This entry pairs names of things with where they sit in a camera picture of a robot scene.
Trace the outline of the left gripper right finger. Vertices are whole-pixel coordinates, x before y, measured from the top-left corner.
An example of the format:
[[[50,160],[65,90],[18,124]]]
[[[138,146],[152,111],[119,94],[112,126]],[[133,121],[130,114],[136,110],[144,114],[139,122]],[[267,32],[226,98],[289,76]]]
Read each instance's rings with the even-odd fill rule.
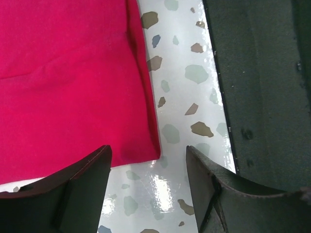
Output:
[[[186,147],[192,203],[200,233],[309,233],[311,189],[273,189],[245,179]]]

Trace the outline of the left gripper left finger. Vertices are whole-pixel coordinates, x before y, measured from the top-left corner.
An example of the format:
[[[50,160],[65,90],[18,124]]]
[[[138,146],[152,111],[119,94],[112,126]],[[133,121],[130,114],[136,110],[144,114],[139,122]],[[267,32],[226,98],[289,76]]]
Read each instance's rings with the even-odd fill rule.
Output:
[[[95,233],[102,211],[112,149],[82,160],[18,192],[0,194],[2,233]]]

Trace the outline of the bright pink-red t-shirt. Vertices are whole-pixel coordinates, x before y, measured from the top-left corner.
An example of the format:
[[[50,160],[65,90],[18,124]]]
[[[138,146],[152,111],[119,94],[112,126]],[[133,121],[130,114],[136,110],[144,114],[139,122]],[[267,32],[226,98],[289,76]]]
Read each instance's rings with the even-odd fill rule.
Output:
[[[49,176],[103,145],[160,157],[135,0],[0,3],[0,181]]]

